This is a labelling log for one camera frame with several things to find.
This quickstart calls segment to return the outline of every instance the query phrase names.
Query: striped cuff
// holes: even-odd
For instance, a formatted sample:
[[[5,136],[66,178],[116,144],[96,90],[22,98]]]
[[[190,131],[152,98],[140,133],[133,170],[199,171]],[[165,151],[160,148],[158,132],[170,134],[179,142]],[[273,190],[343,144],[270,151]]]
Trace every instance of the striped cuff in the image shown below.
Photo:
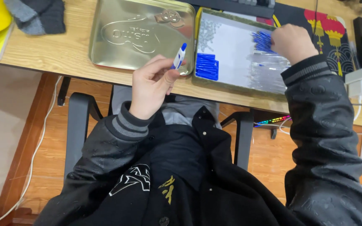
[[[148,135],[148,125],[153,121],[154,116],[148,120],[138,119],[129,113],[130,105],[130,101],[124,102],[119,114],[107,127],[116,138],[125,141],[140,141]]]
[[[291,86],[299,81],[331,74],[326,56],[319,54],[294,64],[282,73],[286,86]]]

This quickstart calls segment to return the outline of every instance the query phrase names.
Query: hand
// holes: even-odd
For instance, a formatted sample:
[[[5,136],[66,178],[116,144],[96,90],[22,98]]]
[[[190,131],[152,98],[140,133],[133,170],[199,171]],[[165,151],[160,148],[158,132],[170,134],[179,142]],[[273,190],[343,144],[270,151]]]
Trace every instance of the hand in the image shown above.
[[[272,32],[271,38],[271,49],[287,58],[291,65],[319,54],[303,27],[283,25]]]
[[[132,103],[129,109],[133,116],[146,120],[159,110],[164,97],[170,94],[175,80],[180,76],[177,70],[169,70],[173,61],[157,55],[133,72]]]

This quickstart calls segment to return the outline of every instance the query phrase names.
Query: person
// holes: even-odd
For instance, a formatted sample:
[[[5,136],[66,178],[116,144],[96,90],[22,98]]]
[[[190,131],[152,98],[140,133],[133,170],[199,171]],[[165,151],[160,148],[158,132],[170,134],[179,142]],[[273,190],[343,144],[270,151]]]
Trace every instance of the person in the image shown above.
[[[281,74],[297,144],[285,205],[232,163],[216,104],[163,103],[179,73],[157,56],[133,73],[132,90],[118,91],[132,101],[97,123],[34,225],[362,225],[362,159],[344,83],[304,28],[288,24],[271,37],[292,65]]]

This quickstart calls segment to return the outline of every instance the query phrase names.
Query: tin lid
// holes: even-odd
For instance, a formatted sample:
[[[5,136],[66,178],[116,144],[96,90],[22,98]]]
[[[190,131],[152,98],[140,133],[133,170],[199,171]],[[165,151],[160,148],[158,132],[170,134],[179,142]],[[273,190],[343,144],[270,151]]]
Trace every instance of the tin lid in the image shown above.
[[[99,0],[89,44],[89,58],[99,66],[138,69],[154,56],[174,58],[187,43],[187,63],[194,65],[195,10],[173,0]]]

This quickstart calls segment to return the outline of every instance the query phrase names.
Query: rgb light strip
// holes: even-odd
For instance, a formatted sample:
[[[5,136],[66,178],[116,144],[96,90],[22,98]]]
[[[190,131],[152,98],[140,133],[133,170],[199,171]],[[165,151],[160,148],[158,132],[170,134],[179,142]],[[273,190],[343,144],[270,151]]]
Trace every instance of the rgb light strip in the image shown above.
[[[261,121],[261,122],[258,122],[258,124],[269,124],[269,123],[275,123],[275,122],[278,122],[278,121],[285,121],[286,119],[288,119],[290,116],[283,116],[283,117],[280,117],[280,118],[275,118],[275,119],[271,119],[271,120],[266,120],[266,121]]]

